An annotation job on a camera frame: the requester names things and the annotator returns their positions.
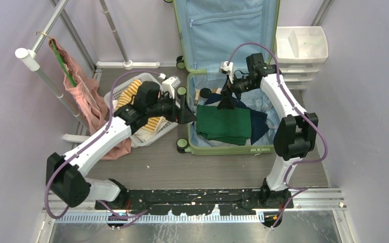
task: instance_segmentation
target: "folded green towel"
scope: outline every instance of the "folded green towel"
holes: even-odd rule
[[[249,109],[217,109],[215,106],[198,105],[196,132],[207,140],[245,145],[251,137]]]

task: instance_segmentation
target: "pink cloth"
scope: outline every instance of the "pink cloth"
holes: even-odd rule
[[[53,53],[52,41],[54,41],[57,51],[76,83],[76,87],[74,87],[65,74],[63,85],[66,91],[72,94],[80,111],[89,123],[90,134],[94,134],[105,125],[105,116],[108,112],[108,107],[106,107],[103,98],[98,95],[99,84],[95,79],[87,77],[75,59],[54,38],[51,38],[49,46]],[[130,153],[131,148],[131,140],[128,138],[111,149],[102,159],[117,159]]]

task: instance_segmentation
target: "wooden floor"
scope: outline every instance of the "wooden floor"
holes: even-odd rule
[[[173,67],[152,69],[166,75],[178,76],[186,85],[187,71]],[[99,94],[109,92],[123,69],[104,69]],[[299,92],[294,93],[301,102]],[[133,148],[117,160],[102,160],[90,171],[93,179],[113,178],[129,189],[188,189],[188,188],[248,188],[260,187],[269,174],[276,155],[216,155],[179,154],[176,140],[187,138],[187,126],[178,126],[148,147]],[[307,159],[318,158],[315,149]],[[328,186],[321,164],[299,165],[290,183],[294,186]]]

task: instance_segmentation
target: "striped towel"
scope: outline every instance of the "striped towel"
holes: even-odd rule
[[[128,104],[132,100],[132,96],[136,95],[138,92],[139,86],[141,86],[142,82],[140,80],[133,80],[133,82],[129,85],[127,89],[125,89],[122,94],[120,94],[119,100],[117,102],[116,109]],[[152,117],[148,119],[147,125],[143,126],[142,129],[145,129],[149,132],[155,133],[159,125],[164,122],[165,118],[161,117]]]

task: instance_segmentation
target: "suitcase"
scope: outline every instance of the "suitcase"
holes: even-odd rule
[[[227,61],[241,43],[258,42],[271,50],[275,44],[279,0],[175,0],[183,57],[177,58],[177,67],[186,68],[187,99],[190,109],[194,105],[196,89],[221,88],[226,75],[218,69]],[[247,72],[246,57],[261,52],[270,62],[269,53],[257,46],[244,46],[235,54],[234,71]],[[260,90],[243,93],[242,100],[248,107],[267,113],[269,131],[253,145],[212,147],[189,124],[188,141],[180,139],[180,152],[195,155],[258,154],[274,151],[273,140],[280,123],[278,114],[268,97]],[[198,105],[205,101],[199,99]]]

